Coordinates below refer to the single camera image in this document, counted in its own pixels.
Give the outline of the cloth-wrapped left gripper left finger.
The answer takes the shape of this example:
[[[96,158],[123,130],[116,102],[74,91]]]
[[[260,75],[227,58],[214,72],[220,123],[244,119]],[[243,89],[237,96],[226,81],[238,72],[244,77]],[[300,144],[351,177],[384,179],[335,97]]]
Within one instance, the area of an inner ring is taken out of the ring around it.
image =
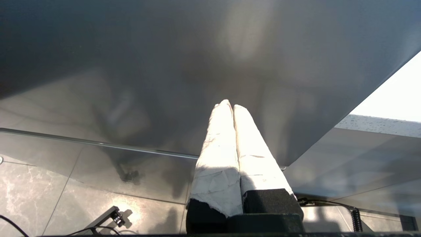
[[[186,206],[186,232],[224,233],[227,220],[243,214],[233,108],[216,104],[196,162]]]

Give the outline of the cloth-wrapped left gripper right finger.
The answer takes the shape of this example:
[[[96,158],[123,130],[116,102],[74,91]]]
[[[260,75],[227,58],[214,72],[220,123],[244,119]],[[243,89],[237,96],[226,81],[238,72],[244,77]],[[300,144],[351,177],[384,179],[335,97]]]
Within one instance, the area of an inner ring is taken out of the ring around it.
[[[234,106],[234,126],[244,212],[297,215],[303,220],[291,186],[245,107]]]

